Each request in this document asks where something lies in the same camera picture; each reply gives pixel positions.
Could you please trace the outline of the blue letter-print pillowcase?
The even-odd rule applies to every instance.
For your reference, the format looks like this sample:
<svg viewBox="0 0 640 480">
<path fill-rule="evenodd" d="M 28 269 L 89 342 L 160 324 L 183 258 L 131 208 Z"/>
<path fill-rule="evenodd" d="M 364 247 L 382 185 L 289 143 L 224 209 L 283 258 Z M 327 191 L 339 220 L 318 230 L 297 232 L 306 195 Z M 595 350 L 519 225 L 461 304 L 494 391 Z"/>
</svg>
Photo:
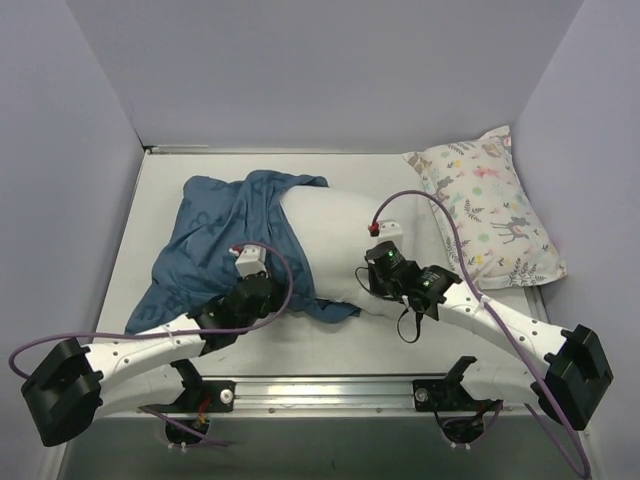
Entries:
<svg viewBox="0 0 640 480">
<path fill-rule="evenodd" d="M 280 205 L 294 187 L 326 188 L 322 176 L 291 175 L 272 170 L 251 172 L 244 180 L 225 182 L 193 176 L 183 198 L 168 244 L 159 253 L 151 284 L 126 324 L 129 335 L 166 321 L 226 294 L 238 273 L 229 249 L 258 241 L 276 249 L 283 261 L 269 261 L 275 277 L 293 275 L 290 309 L 328 324 L 360 313 L 354 302 L 330 301 L 316 295 L 311 267 Z"/>
</svg>

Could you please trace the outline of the white pillow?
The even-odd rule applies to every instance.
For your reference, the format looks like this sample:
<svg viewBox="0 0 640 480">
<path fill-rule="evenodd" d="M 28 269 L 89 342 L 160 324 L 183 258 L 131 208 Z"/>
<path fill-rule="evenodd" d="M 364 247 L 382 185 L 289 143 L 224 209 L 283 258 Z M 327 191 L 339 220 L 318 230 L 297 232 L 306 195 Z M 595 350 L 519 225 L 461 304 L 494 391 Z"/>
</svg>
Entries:
<svg viewBox="0 0 640 480">
<path fill-rule="evenodd" d="M 368 226 L 381 198 L 331 187 L 297 186 L 280 197 L 284 215 L 306 256 L 315 298 L 331 307 L 398 316 L 403 307 L 369 295 L 364 271 L 366 251 L 376 244 Z"/>
</svg>

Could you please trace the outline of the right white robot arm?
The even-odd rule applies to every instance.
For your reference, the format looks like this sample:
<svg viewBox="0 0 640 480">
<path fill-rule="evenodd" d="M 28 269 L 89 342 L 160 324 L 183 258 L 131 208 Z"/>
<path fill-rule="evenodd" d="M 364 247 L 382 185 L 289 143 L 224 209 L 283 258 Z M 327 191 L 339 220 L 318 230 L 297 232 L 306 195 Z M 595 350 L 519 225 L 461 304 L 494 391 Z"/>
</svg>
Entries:
<svg viewBox="0 0 640 480">
<path fill-rule="evenodd" d="M 599 336 L 541 322 L 494 299 L 440 266 L 421 268 L 391 241 L 365 253 L 369 285 L 417 317 L 466 330 L 521 361 L 518 369 L 478 363 L 443 385 L 446 402 L 465 409 L 476 400 L 537 403 L 555 421 L 587 428 L 614 375 Z"/>
</svg>

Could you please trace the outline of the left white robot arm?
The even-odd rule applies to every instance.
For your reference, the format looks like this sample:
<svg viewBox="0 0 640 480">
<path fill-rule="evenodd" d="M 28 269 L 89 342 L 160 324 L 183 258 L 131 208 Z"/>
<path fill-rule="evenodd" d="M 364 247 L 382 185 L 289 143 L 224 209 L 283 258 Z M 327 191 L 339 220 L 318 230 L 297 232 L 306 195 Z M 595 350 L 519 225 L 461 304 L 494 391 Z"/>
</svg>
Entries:
<svg viewBox="0 0 640 480">
<path fill-rule="evenodd" d="M 202 380 L 192 359 L 233 344 L 281 314 L 291 283 L 250 275 L 226 295 L 138 335 L 58 343 L 27 377 L 22 396 L 44 446 L 66 443 L 93 421 L 151 405 L 196 408 Z"/>
</svg>

